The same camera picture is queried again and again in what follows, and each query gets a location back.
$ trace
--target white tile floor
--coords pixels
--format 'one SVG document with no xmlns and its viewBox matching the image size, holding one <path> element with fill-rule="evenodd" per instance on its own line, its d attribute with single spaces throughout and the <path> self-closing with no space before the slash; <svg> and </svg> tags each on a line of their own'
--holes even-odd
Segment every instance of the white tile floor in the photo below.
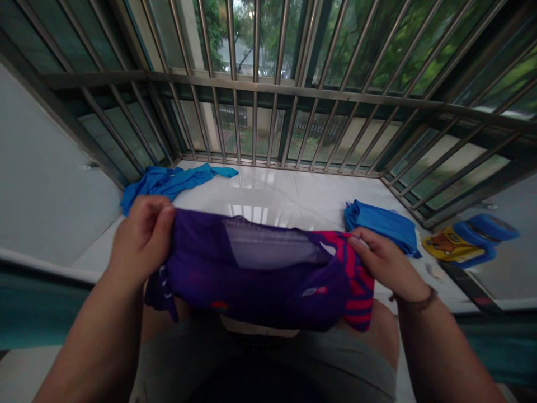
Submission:
<svg viewBox="0 0 537 403">
<path fill-rule="evenodd" d="M 185 170 L 202 165 L 201 162 L 181 161 Z M 182 192 L 173 202 L 179 208 L 200 210 L 224 215 L 242 215 L 247 219 L 279 227 L 298 227 L 304 230 L 335 229 L 345 231 L 343 210 L 345 202 L 358 199 L 376 205 L 416 222 L 403 205 L 377 179 L 294 172 L 263 167 L 229 166 L 239 175 L 228 179 L 217 176 L 194 189 Z M 111 243 L 119 218 L 73 264 L 73 269 L 89 270 L 95 281 L 106 268 Z M 419 225 L 418 236 L 427 235 Z M 438 290 L 442 300 L 453 312 L 474 311 L 460 289 L 441 271 L 436 261 L 420 245 L 422 259 L 411 259 L 422 277 Z M 388 301 L 391 292 L 381 284 L 375 285 L 375 298 L 397 313 L 394 303 Z M 412 402 L 414 395 L 404 352 L 398 369 L 398 401 Z"/>
</svg>

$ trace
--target blue container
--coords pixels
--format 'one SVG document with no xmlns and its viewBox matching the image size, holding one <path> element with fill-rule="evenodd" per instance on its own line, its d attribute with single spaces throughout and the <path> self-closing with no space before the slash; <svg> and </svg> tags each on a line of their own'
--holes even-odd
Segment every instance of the blue container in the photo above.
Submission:
<svg viewBox="0 0 537 403">
<path fill-rule="evenodd" d="M 434 257 L 462 269 L 496 257 L 496 246 L 518 238 L 513 226 L 490 214 L 479 214 L 459 221 L 423 240 L 424 248 Z"/>
</svg>

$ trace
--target blue cloth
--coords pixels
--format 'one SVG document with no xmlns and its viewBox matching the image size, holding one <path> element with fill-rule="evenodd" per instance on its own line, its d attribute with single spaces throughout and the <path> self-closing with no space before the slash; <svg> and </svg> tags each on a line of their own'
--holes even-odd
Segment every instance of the blue cloth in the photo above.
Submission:
<svg viewBox="0 0 537 403">
<path fill-rule="evenodd" d="M 355 200 L 347 203 L 345 223 L 352 231 L 365 227 L 391 239 L 407 256 L 421 257 L 416 240 L 416 226 L 408 218 L 397 213 Z"/>
<path fill-rule="evenodd" d="M 238 173 L 233 168 L 217 168 L 209 164 L 188 171 L 179 167 L 174 169 L 147 167 L 145 175 L 139 182 L 126 187 L 120 206 L 123 208 L 123 215 L 127 216 L 138 195 L 164 195 L 173 201 L 183 190 L 195 188 L 216 175 L 233 177 Z"/>
</svg>

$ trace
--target person's right hand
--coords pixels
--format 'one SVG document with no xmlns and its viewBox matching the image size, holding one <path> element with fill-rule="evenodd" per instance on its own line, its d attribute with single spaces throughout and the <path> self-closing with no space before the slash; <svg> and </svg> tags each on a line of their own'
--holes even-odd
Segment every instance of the person's right hand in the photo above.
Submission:
<svg viewBox="0 0 537 403">
<path fill-rule="evenodd" d="M 354 237 L 348 239 L 349 245 L 375 280 L 404 301 L 420 302 L 427 299 L 429 286 L 396 244 L 367 228 L 357 228 L 351 233 Z"/>
</svg>

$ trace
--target cartoon print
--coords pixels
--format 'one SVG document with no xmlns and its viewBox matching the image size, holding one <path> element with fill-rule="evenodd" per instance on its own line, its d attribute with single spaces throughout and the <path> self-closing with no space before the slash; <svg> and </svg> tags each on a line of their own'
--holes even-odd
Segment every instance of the cartoon print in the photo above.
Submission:
<svg viewBox="0 0 537 403">
<path fill-rule="evenodd" d="M 453 239 L 455 242 L 459 242 L 460 239 L 457 237 L 456 240 Z M 440 232 L 433 236 L 430 240 L 427 240 L 428 245 L 432 245 L 435 247 L 435 249 L 438 249 L 440 251 L 443 251 L 447 256 L 451 255 L 451 253 L 460 247 L 472 247 L 472 245 L 469 245 L 467 243 L 464 243 L 462 245 L 453 245 L 451 243 L 451 240 L 444 235 L 443 232 Z"/>
</svg>

